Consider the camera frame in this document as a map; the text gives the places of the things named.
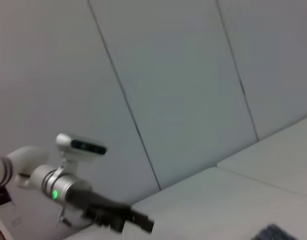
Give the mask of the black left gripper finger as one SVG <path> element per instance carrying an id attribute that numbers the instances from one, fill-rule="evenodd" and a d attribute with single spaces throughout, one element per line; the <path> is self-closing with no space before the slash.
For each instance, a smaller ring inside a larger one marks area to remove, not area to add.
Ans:
<path id="1" fill-rule="evenodd" d="M 126 223 L 125 217 L 114 216 L 110 220 L 110 229 L 116 233 L 122 233 Z"/>
<path id="2" fill-rule="evenodd" d="M 129 222 L 140 227 L 147 233 L 152 233 L 155 222 L 152 219 L 143 213 L 135 211 L 134 209 L 130 210 Z"/>

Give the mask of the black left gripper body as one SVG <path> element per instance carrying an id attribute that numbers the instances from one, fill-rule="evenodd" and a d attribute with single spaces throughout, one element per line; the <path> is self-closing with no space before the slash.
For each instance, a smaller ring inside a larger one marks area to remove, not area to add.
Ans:
<path id="1" fill-rule="evenodd" d="M 130 219 L 131 207 L 113 201 L 91 190 L 71 190 L 67 202 L 83 211 L 83 217 L 99 226 L 110 227 L 113 217 Z"/>

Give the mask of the blue denim shorts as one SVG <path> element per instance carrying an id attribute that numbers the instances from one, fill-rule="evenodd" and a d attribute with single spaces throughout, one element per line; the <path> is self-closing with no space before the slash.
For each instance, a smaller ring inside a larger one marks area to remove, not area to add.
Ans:
<path id="1" fill-rule="evenodd" d="M 251 240 L 298 240 L 276 224 L 269 224 L 262 228 Z"/>

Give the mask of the dark maroon background object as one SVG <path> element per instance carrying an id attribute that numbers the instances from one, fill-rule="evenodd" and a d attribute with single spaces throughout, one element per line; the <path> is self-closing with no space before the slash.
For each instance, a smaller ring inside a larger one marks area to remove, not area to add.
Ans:
<path id="1" fill-rule="evenodd" d="M 12 198 L 5 186 L 0 187 L 0 206 L 9 203 L 12 201 Z"/>

